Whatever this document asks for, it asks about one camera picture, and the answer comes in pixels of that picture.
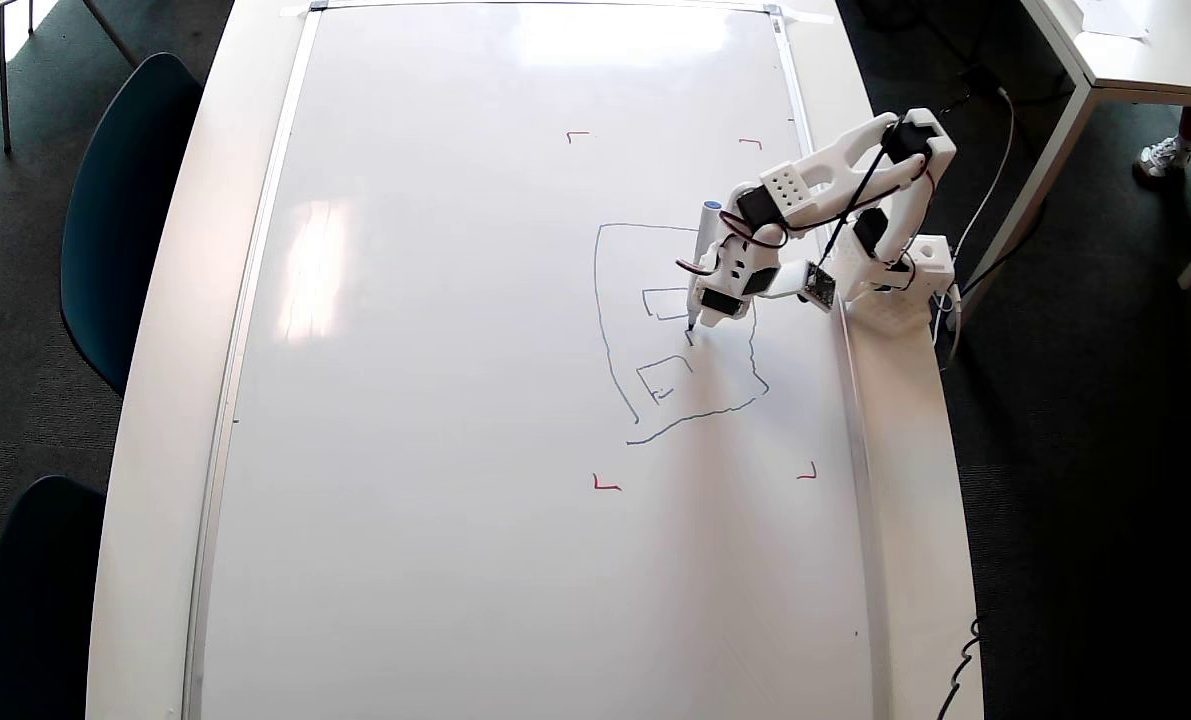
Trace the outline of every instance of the marker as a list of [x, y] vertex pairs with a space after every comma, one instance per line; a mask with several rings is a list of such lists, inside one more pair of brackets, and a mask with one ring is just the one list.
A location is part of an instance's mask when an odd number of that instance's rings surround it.
[[[701, 220], [697, 224], [697, 242], [692, 250], [692, 264], [699, 265], [701, 256], [706, 253], [710, 243], [715, 238], [715, 228], [719, 227], [719, 209], [723, 205], [715, 200], [701, 204]], [[701, 306], [694, 300], [697, 287], [697, 275], [688, 275], [688, 331], [697, 324], [697, 315], [701, 314]]]

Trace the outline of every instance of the robotic arm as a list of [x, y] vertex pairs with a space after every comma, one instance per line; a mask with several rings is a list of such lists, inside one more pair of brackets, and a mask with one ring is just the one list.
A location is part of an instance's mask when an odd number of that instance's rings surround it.
[[[878, 146], [869, 169], [859, 170]], [[878, 168], [881, 158], [891, 164]], [[688, 286], [688, 327], [742, 318], [755, 296], [797, 295], [830, 309], [837, 290], [850, 313], [897, 332], [928, 323], [928, 299], [953, 281], [944, 237], [916, 237], [933, 190], [955, 143], [928, 109], [886, 113], [844, 133], [830, 146], [760, 174], [732, 188], [727, 205], [703, 206]], [[891, 213], [878, 208], [892, 196]], [[782, 264], [791, 237], [843, 220], [831, 270], [809, 259]]]

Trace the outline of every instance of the red corner mark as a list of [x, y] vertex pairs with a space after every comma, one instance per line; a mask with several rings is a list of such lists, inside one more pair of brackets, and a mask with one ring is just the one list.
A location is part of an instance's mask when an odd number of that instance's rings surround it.
[[622, 488], [619, 488], [617, 486], [601, 486], [601, 484], [599, 484], [599, 475], [596, 475], [594, 472], [591, 474], [591, 477], [596, 478], [596, 489], [615, 489], [616, 492], [622, 492]]

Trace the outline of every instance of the white cable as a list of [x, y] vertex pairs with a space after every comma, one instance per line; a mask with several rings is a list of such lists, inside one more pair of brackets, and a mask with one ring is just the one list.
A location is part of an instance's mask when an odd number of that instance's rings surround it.
[[964, 228], [964, 234], [960, 236], [960, 242], [955, 243], [955, 251], [950, 252], [950, 259], [959, 258], [960, 248], [964, 246], [964, 240], [969, 237], [969, 231], [973, 228], [973, 224], [978, 223], [978, 215], [983, 213], [983, 208], [987, 206], [987, 201], [991, 201], [991, 195], [994, 193], [996, 186], [999, 183], [999, 176], [1003, 174], [1003, 167], [1008, 164], [1008, 155], [1012, 152], [1012, 134], [1017, 127], [1017, 118], [1012, 106], [1012, 98], [1008, 96], [1005, 88], [998, 88], [999, 98], [1005, 99], [1008, 102], [1008, 144], [1003, 146], [1003, 158], [999, 159], [999, 169], [996, 170], [996, 177], [991, 181], [991, 187], [987, 188], [987, 193], [983, 198], [983, 204], [978, 205], [978, 211], [969, 219], [969, 224]]
[[950, 342], [950, 355], [946, 357], [946, 365], [955, 363], [955, 351], [960, 349], [960, 338], [964, 337], [964, 305], [960, 302], [960, 286], [952, 284], [950, 295], [955, 299], [955, 340]]
[[[992, 179], [991, 187], [987, 188], [987, 193], [985, 193], [985, 195], [983, 196], [983, 201], [978, 205], [978, 209], [975, 211], [975, 213], [973, 213], [973, 217], [969, 219], [969, 224], [965, 225], [964, 233], [961, 233], [960, 236], [960, 242], [955, 243], [955, 251], [950, 252], [952, 264], [955, 263], [955, 259], [960, 258], [960, 248], [964, 248], [964, 242], [966, 240], [967, 237], [969, 237], [969, 232], [973, 231], [973, 225], [978, 223], [978, 215], [983, 213], [983, 209], [985, 208], [985, 206], [987, 206], [987, 202], [991, 201], [991, 196], [994, 193], [994, 188], [999, 183], [999, 177], [1003, 176], [1003, 168], [1005, 168], [1005, 165], [1008, 164], [1008, 156], [1012, 152], [1012, 136], [1017, 129], [1017, 111], [1012, 106], [1012, 98], [1008, 95], [1008, 90], [1005, 90], [1005, 88], [999, 87], [997, 88], [996, 92], [999, 95], [999, 98], [1003, 98], [1003, 100], [1008, 102], [1008, 142], [1005, 143], [1005, 146], [1003, 146], [1003, 158], [999, 159], [999, 167], [996, 169], [996, 177]], [[946, 359], [946, 368], [950, 368], [950, 362], [955, 359], [956, 348], [960, 348], [960, 336], [962, 333], [962, 328], [960, 327], [960, 319], [962, 314], [962, 306], [960, 302], [960, 286], [952, 284], [950, 292], [948, 292], [947, 295], [950, 295], [950, 300], [953, 301], [953, 307], [955, 307], [955, 340], [950, 343], [950, 355], [948, 355]], [[946, 309], [942, 309], [942, 300], [939, 299], [937, 318], [933, 320], [934, 348], [937, 346], [937, 332], [942, 327], [943, 313], [946, 313]]]
[[[960, 323], [964, 320], [964, 305], [960, 302], [960, 286], [952, 284], [950, 290], [946, 293], [950, 296], [953, 307], [955, 307], [955, 340], [950, 342], [950, 355], [946, 356], [946, 365], [942, 365], [942, 372], [946, 372], [947, 368], [950, 368], [950, 363], [955, 361], [955, 351], [960, 349], [960, 336], [964, 334], [964, 328], [960, 327]], [[937, 325], [942, 324], [942, 309], [937, 311]], [[933, 346], [937, 346], [937, 328], [933, 328]]]

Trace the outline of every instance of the dark blue chair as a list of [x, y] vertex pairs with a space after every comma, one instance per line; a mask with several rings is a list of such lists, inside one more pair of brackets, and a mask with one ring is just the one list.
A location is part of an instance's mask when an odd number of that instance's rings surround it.
[[82, 719], [106, 497], [48, 475], [0, 538], [0, 719]]
[[66, 208], [61, 319], [75, 350], [121, 396], [201, 95], [181, 60], [144, 60], [96, 125]]

